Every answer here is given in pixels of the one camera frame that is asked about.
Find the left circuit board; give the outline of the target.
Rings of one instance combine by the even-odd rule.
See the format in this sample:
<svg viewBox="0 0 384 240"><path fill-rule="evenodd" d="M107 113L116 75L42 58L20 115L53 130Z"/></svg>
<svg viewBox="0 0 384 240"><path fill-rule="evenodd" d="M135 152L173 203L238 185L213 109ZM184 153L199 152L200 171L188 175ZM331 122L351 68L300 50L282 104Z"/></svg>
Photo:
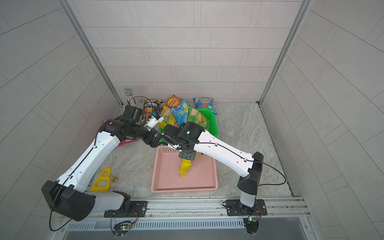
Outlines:
<svg viewBox="0 0 384 240"><path fill-rule="evenodd" d="M126 233L128 233L133 227L133 223L131 221L123 221L112 226L112 232L115 236L123 238Z"/></svg>

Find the small brass knob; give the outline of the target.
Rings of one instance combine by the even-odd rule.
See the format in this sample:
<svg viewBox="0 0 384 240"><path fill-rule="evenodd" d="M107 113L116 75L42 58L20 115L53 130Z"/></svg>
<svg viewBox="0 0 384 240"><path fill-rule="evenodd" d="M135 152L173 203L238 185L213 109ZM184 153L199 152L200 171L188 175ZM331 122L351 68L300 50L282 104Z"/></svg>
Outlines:
<svg viewBox="0 0 384 240"><path fill-rule="evenodd" d="M118 181L117 177L110 177L111 182L116 183Z"/></svg>

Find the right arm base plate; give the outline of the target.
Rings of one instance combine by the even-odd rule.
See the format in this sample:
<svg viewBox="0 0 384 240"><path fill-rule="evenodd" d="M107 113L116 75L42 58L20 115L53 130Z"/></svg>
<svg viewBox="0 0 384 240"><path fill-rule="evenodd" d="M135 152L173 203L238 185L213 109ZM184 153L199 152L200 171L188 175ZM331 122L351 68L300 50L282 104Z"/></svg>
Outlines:
<svg viewBox="0 0 384 240"><path fill-rule="evenodd" d="M253 207L248 207L240 202L240 199L225 200L222 203L227 215L233 216L266 216L268 214L264 200L256 199Z"/></svg>

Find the red Lay's chip bag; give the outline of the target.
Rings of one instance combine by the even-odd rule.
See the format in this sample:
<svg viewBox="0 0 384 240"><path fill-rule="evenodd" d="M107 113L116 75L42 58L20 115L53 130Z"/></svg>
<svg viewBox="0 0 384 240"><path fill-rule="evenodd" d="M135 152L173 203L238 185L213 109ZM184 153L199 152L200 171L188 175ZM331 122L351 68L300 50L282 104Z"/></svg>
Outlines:
<svg viewBox="0 0 384 240"><path fill-rule="evenodd" d="M168 98L168 100L165 101L165 104L163 106L163 109L172 109L177 108L183 100L176 97L175 95L172 95Z"/></svg>

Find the yellow Lay's chip bag front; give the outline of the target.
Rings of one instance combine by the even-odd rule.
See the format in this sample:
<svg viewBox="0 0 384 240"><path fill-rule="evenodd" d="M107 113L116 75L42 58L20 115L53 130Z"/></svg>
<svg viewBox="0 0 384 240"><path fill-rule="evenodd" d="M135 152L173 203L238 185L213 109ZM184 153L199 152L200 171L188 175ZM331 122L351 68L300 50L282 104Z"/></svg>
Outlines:
<svg viewBox="0 0 384 240"><path fill-rule="evenodd" d="M178 127L179 124L177 123L175 116L170 108L167 106L163 107L163 111L161 113L162 117L164 118L162 122L158 123L159 127L161 129L164 129L164 127L169 124L174 127Z"/></svg>

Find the light blue Lay's chip bag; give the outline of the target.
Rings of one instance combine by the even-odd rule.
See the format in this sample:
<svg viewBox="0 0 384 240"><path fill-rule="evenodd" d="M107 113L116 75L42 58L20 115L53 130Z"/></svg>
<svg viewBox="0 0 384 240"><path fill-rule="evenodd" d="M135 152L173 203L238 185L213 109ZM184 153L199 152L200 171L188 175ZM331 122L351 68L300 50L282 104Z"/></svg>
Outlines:
<svg viewBox="0 0 384 240"><path fill-rule="evenodd" d="M189 110L190 110L190 106L186 102L186 100L182 100L182 102L178 107L171 109L178 125L181 125L182 123L187 122Z"/></svg>

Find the green plastic basket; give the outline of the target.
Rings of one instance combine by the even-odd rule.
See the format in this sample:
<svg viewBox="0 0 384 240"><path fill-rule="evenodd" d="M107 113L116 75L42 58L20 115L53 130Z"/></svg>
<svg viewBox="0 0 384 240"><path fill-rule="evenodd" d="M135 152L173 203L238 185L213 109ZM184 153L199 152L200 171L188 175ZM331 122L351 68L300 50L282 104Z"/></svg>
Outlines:
<svg viewBox="0 0 384 240"><path fill-rule="evenodd" d="M211 110L208 110L208 109L199 109L198 111L209 122L209 129L207 131L209 131L212 135L217 137L218 136L218 127L217 127L216 119L215 119L215 116L214 116L213 112Z"/></svg>

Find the blue tomato Lay's chip bag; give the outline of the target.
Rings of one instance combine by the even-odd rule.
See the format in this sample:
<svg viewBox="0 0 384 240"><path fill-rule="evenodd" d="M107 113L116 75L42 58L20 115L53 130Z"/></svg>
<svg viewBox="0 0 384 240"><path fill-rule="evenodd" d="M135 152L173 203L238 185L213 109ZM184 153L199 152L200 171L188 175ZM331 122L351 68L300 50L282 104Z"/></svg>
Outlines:
<svg viewBox="0 0 384 240"><path fill-rule="evenodd" d="M213 106L213 98L209 97L198 97L193 98L193 101L195 103L196 109L209 109L213 112L214 115L217 115L217 112L214 109Z"/></svg>

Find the pink plastic basket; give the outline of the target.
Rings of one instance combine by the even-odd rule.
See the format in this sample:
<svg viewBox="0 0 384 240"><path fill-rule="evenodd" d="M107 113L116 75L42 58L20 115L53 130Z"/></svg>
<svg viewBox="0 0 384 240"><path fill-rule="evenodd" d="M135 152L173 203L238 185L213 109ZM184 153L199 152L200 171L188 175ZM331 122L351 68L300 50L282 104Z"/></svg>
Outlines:
<svg viewBox="0 0 384 240"><path fill-rule="evenodd" d="M151 191L191 192L215 191L218 184L216 160L199 154L188 172L180 177L179 152L169 147L157 148Z"/></svg>

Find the yellow lay's chip bag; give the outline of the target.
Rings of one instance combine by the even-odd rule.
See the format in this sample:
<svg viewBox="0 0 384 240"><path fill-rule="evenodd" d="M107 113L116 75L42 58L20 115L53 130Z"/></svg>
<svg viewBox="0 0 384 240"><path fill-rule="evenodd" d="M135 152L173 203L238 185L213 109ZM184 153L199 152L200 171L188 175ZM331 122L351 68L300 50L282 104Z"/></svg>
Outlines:
<svg viewBox="0 0 384 240"><path fill-rule="evenodd" d="M177 123L175 116L170 108L167 106L163 107L163 111L161 113L162 117L164 118L162 122L158 123L159 127L161 129L164 129L164 127L169 124L174 127L178 127L179 124Z"/></svg>
<svg viewBox="0 0 384 240"><path fill-rule="evenodd" d="M188 172L192 164L193 164L193 161L182 159L181 165L180 165L180 178L182 178Z"/></svg>

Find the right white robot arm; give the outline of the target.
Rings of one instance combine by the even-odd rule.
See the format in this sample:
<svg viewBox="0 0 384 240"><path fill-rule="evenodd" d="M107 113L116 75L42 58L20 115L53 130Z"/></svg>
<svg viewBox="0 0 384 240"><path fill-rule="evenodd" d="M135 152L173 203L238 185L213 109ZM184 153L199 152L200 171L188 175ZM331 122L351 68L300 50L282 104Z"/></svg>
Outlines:
<svg viewBox="0 0 384 240"><path fill-rule="evenodd" d="M166 125L161 138L169 147L180 151L182 158L194 160L196 153L201 153L231 168L240 176L237 184L241 191L240 206L249 209L255 206L263 170L263 154L240 151L192 122L183 123L178 128Z"/></svg>

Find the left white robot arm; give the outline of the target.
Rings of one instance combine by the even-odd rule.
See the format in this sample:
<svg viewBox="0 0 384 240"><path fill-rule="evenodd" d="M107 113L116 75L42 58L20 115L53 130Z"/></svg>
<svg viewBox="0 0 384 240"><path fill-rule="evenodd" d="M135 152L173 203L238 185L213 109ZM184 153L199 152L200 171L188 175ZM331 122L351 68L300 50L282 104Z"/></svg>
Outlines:
<svg viewBox="0 0 384 240"><path fill-rule="evenodd" d="M163 121L160 112L141 123L143 110L126 106L122 115L109 119L99 128L94 141L79 159L56 181L47 181L42 193L51 212L81 221L91 213L105 211L108 216L125 217L133 213L130 195L114 191L107 194L86 194L86 189L106 157L122 141L141 139L155 148L160 140L154 126Z"/></svg>

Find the right circuit board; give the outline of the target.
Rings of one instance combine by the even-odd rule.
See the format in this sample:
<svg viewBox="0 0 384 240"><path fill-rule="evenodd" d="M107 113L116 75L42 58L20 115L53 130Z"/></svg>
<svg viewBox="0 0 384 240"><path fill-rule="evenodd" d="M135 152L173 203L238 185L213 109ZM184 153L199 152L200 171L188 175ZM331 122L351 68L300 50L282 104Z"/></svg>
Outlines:
<svg viewBox="0 0 384 240"><path fill-rule="evenodd" d="M245 230L249 235L255 235L260 227L260 222L251 218L243 219Z"/></svg>

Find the green Lay's chip bag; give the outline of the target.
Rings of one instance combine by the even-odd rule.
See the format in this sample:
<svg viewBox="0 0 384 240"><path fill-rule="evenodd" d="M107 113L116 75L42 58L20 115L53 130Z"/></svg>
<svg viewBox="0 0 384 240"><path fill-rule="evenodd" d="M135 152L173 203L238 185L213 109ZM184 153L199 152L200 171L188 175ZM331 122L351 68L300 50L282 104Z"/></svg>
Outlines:
<svg viewBox="0 0 384 240"><path fill-rule="evenodd" d="M188 122L193 122L204 129L209 129L209 122L208 120L196 109L193 107L189 107L189 115L187 117Z"/></svg>

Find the pink Lay's chip bag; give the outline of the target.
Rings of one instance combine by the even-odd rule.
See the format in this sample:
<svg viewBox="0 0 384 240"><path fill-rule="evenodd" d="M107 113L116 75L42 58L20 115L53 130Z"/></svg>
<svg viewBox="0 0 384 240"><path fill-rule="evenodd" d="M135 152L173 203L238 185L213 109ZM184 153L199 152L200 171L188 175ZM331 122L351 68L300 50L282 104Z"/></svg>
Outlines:
<svg viewBox="0 0 384 240"><path fill-rule="evenodd" d="M137 142L139 139L135 138L135 139L132 139L132 138L128 138L128 139L125 139L123 140L122 142L119 143L118 147L120 146L124 146L124 145L127 145L127 144L131 144L131 143L134 143L134 142Z"/></svg>

